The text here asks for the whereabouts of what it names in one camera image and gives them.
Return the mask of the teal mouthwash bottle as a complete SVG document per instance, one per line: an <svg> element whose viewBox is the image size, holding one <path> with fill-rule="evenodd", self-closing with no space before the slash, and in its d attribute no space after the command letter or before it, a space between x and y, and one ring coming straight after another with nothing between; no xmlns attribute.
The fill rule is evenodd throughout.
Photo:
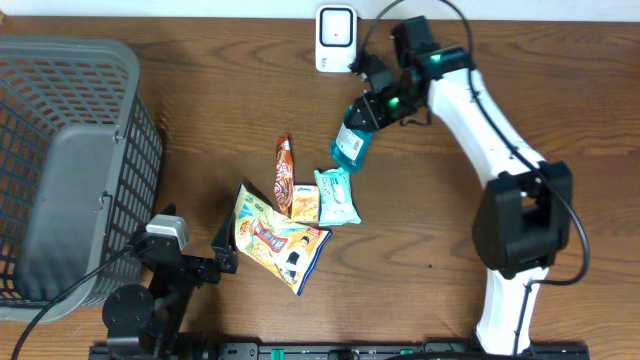
<svg viewBox="0 0 640 360"><path fill-rule="evenodd" d="M352 107L349 106L344 114L338 134L330 145L329 153L339 167L354 174L361 170L365 154L375 133L347 128L346 122L351 113Z"/></svg>

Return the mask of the large snack chip bag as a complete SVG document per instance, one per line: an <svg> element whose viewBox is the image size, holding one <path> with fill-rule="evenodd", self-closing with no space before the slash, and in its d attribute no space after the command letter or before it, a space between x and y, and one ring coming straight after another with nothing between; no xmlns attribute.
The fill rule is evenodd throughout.
<svg viewBox="0 0 640 360"><path fill-rule="evenodd" d="M331 238L330 230L295 223L239 186L234 204L237 248L282 280L298 296Z"/></svg>

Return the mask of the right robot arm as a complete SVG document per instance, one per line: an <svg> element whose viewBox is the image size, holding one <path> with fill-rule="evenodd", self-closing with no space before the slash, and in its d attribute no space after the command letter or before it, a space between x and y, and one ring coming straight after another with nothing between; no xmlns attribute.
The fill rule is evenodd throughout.
<svg viewBox="0 0 640 360"><path fill-rule="evenodd" d="M516 132L486 91L472 56L461 47L420 43L396 52L403 77L360 51L351 64L370 91L347 110L342 154L356 160L366 135L421 107L451 131L472 164L483 194L472 225L487 288L475 337L486 354L531 354L529 326L540 287L569 240L572 174L549 163Z"/></svg>

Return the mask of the orange red snack bar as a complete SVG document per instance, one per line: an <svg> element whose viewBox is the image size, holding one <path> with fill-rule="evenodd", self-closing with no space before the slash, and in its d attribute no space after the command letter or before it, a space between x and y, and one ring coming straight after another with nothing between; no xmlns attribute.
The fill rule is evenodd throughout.
<svg viewBox="0 0 640 360"><path fill-rule="evenodd" d="M276 177L274 195L280 212L290 215L294 186L294 165L290 137L284 135L276 142Z"/></svg>

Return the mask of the mint green wipes packet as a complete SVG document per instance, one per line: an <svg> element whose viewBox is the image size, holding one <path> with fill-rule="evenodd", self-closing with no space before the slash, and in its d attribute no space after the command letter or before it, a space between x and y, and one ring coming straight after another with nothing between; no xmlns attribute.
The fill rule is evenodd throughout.
<svg viewBox="0 0 640 360"><path fill-rule="evenodd" d="M323 227L360 224L353 204L350 173L343 168L314 171L320 194L319 225Z"/></svg>

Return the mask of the small orange tissue box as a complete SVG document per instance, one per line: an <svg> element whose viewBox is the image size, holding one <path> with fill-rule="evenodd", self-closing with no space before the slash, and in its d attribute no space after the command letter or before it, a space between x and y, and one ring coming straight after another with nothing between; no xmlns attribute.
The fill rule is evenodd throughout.
<svg viewBox="0 0 640 360"><path fill-rule="evenodd" d="M319 221L320 196L316 185L295 185L293 187L291 219L300 223Z"/></svg>

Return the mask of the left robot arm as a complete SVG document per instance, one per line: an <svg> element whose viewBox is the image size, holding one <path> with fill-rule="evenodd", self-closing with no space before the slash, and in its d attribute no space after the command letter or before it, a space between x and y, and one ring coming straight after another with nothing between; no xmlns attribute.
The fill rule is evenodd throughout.
<svg viewBox="0 0 640 360"><path fill-rule="evenodd" d="M138 228L129 253L152 272L148 286L123 285L105 301L106 343L89 349L91 359L217 359L220 347L180 330L195 289L234 274L238 249L235 214L229 212L212 241L213 258L185 255L186 222L171 204Z"/></svg>

